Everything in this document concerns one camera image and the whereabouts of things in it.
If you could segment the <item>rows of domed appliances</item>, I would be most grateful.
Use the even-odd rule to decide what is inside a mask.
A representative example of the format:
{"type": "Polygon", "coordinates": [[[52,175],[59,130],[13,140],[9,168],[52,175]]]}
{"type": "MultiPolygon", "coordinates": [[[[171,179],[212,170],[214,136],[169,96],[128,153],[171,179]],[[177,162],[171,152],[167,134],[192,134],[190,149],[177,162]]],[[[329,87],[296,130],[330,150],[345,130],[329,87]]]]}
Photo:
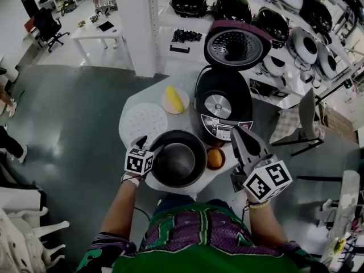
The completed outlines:
{"type": "Polygon", "coordinates": [[[328,45],[333,40],[332,16],[320,0],[216,0],[209,7],[207,0],[171,0],[171,7],[182,17],[203,17],[212,11],[219,20],[237,20],[253,24],[272,37],[272,46],[282,48],[283,44],[298,37],[298,28],[290,28],[289,17],[278,9],[299,15],[311,30],[320,34],[324,45],[313,52],[317,66],[324,80],[332,80],[336,74],[336,63],[328,45]]]}

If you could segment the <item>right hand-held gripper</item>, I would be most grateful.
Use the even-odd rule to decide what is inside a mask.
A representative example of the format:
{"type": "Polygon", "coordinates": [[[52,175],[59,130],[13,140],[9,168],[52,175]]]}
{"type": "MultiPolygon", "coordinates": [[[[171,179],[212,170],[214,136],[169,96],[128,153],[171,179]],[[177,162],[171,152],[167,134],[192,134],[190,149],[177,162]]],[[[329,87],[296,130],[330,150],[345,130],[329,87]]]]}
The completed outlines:
{"type": "MultiPolygon", "coordinates": [[[[269,154],[266,143],[249,129],[233,127],[230,137],[234,155],[243,166],[269,154]]],[[[230,177],[235,192],[245,190],[257,202],[276,197],[292,183],[292,177],[282,160],[269,164],[259,163],[248,176],[235,172],[230,177]]]]}

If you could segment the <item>person's right forearm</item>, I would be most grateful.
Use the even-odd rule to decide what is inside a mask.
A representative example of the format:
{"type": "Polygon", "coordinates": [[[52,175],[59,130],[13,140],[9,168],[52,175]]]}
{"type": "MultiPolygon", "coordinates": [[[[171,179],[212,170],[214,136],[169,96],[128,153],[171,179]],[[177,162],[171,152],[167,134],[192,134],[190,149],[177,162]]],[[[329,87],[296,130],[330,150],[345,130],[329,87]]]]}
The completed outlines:
{"type": "Polygon", "coordinates": [[[249,205],[251,236],[257,245],[274,248],[288,243],[283,228],[278,223],[270,202],[249,205]]]}

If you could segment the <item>black tripod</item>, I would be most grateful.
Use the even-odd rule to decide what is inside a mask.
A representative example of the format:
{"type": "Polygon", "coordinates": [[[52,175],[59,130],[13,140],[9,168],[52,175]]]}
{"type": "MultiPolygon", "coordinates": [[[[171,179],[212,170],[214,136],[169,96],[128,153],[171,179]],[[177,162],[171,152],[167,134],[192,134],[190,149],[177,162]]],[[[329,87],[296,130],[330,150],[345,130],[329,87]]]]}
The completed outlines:
{"type": "Polygon", "coordinates": [[[322,80],[321,82],[315,81],[315,83],[318,83],[317,87],[313,86],[316,103],[318,104],[321,101],[327,99],[330,95],[338,91],[341,87],[350,89],[354,85],[354,79],[357,79],[357,77],[361,75],[363,72],[364,72],[364,61],[356,64],[353,69],[347,67],[329,81],[325,80],[322,80]]]}

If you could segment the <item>marble table with black legs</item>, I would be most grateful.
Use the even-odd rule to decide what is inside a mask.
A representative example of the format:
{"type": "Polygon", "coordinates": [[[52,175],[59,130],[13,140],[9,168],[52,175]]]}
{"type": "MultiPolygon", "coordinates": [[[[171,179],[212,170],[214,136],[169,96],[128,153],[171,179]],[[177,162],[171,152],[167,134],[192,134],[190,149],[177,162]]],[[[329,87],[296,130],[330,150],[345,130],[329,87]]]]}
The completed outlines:
{"type": "Polygon", "coordinates": [[[358,204],[359,185],[360,175],[356,171],[344,171],[336,216],[329,234],[328,244],[320,260],[327,268],[330,267],[336,255],[336,247],[338,247],[346,233],[351,229],[358,204]]]}

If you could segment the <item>black box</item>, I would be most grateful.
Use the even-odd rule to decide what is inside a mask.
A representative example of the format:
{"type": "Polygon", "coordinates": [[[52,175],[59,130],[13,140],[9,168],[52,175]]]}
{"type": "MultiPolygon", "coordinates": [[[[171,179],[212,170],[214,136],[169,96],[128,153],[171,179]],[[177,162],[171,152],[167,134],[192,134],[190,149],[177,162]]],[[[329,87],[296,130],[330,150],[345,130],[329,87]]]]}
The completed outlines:
{"type": "Polygon", "coordinates": [[[249,84],[250,91],[262,97],[286,98],[288,96],[288,93],[282,92],[278,88],[260,81],[250,79],[249,84]]]}

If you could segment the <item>beige checked cloth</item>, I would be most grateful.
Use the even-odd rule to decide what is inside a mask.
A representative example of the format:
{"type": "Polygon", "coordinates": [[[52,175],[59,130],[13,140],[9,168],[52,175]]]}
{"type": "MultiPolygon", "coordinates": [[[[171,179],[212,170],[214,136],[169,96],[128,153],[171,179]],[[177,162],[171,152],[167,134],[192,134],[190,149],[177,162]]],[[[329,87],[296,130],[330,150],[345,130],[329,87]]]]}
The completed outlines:
{"type": "Polygon", "coordinates": [[[272,133],[269,143],[273,144],[292,135],[296,129],[301,128],[299,109],[284,109],[279,112],[279,119],[272,133]]]}

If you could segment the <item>pile of small black parts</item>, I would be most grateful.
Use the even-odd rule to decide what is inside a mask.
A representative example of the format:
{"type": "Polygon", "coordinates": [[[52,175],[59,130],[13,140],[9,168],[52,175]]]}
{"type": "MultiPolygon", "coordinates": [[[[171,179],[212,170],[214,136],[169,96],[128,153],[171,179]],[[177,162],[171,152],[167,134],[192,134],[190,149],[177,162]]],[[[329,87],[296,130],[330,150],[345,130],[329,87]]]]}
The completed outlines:
{"type": "Polygon", "coordinates": [[[202,34],[199,32],[177,29],[173,33],[171,42],[185,43],[185,42],[199,42],[202,39],[202,34]]]}

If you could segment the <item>round white table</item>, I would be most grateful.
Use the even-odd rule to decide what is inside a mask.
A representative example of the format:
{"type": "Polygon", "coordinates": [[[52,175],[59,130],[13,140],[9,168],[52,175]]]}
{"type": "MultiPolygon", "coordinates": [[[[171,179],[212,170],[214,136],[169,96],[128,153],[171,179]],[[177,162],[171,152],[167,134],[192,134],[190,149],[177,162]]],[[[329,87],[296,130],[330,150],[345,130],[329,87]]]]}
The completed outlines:
{"type": "MultiPolygon", "coordinates": [[[[161,97],[164,93],[165,88],[161,87],[158,88],[157,86],[153,85],[147,89],[144,89],[137,94],[129,97],[123,107],[122,114],[120,117],[120,121],[122,116],[125,114],[125,112],[140,103],[152,103],[158,105],[160,108],[162,108],[161,105],[161,97]]],[[[167,131],[170,130],[184,130],[188,131],[190,133],[194,133],[191,125],[191,113],[192,107],[189,106],[188,109],[181,113],[181,114],[170,114],[168,112],[165,113],[167,115],[168,119],[168,128],[167,131]]],[[[157,191],[163,191],[163,192],[171,192],[171,193],[177,193],[180,195],[190,195],[195,196],[198,193],[200,193],[205,187],[209,185],[211,181],[213,181],[218,175],[223,174],[225,172],[230,172],[233,168],[235,168],[238,165],[238,160],[235,158],[233,154],[233,148],[230,143],[225,144],[222,147],[222,151],[225,154],[225,164],[222,168],[219,170],[211,170],[211,169],[205,169],[202,176],[192,185],[183,187],[183,188],[172,188],[167,187],[160,183],[158,180],[155,179],[155,177],[152,175],[152,173],[147,174],[145,182],[146,184],[157,191]]]]}

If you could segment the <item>corn cob on plate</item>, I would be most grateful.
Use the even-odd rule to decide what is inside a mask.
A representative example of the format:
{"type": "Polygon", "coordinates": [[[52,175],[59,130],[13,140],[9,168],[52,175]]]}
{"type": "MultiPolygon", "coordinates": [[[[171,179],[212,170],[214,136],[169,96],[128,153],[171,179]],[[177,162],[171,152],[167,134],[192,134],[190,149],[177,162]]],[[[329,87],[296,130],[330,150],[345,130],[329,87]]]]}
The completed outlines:
{"type": "MultiPolygon", "coordinates": [[[[179,88],[176,88],[176,92],[183,103],[184,110],[186,111],[190,104],[189,95],[187,94],[187,92],[179,88]]],[[[162,108],[170,114],[180,114],[180,112],[174,108],[173,104],[168,99],[166,91],[164,91],[161,97],[161,105],[162,108]]]]}

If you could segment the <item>black pot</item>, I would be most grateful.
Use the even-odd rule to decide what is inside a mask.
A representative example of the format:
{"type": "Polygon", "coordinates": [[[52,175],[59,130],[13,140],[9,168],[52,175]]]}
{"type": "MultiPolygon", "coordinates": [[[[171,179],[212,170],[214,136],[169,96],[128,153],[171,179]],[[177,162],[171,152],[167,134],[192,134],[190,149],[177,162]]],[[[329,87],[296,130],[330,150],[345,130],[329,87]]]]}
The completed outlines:
{"type": "Polygon", "coordinates": [[[184,130],[170,130],[157,137],[151,152],[160,150],[151,173],[167,187],[183,188],[195,183],[204,173],[207,152],[200,139],[184,130]]]}

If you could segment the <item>person's left forearm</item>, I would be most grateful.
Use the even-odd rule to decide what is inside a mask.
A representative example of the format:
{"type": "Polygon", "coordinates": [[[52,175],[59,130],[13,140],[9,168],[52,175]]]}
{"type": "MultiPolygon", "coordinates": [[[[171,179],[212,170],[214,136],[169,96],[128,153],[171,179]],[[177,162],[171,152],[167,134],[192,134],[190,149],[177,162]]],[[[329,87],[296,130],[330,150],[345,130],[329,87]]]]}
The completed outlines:
{"type": "Polygon", "coordinates": [[[130,238],[137,189],[138,187],[127,180],[121,184],[102,222],[101,232],[115,234],[124,239],[130,238]]]}

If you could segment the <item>black office chair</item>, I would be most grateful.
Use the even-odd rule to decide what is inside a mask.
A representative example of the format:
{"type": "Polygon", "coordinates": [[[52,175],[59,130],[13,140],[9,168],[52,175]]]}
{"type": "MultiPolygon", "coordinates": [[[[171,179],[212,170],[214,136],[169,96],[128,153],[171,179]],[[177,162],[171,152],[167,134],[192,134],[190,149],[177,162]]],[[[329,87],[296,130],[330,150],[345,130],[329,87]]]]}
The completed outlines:
{"type": "Polygon", "coordinates": [[[70,35],[70,32],[61,33],[62,28],[60,18],[54,19],[50,9],[42,7],[34,15],[34,26],[39,30],[41,40],[47,44],[48,52],[52,52],[52,47],[55,43],[64,45],[59,39],[65,35],[70,35]]]}

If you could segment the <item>white perforated steamer tray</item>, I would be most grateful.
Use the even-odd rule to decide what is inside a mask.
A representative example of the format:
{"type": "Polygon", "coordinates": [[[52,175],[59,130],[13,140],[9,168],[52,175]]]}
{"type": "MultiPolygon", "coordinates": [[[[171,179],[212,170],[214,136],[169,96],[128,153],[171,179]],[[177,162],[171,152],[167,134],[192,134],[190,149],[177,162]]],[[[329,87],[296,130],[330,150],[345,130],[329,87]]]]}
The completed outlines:
{"type": "Polygon", "coordinates": [[[125,147],[139,137],[147,136],[145,147],[151,146],[153,141],[166,132],[168,119],[165,111],[156,104],[140,103],[129,108],[119,123],[119,134],[125,147]]]}

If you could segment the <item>dark red rice cooker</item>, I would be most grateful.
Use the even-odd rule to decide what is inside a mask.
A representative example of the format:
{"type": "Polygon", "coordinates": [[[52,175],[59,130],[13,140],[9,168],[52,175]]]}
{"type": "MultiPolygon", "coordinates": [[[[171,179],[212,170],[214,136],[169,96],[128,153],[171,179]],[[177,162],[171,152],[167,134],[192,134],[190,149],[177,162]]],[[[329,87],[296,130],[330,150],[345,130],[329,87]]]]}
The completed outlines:
{"type": "Polygon", "coordinates": [[[198,75],[193,93],[194,132],[207,145],[230,143],[234,126],[251,129],[253,104],[243,71],[267,56],[272,39],[261,29],[235,20],[216,20],[204,42],[208,65],[198,75]]]}

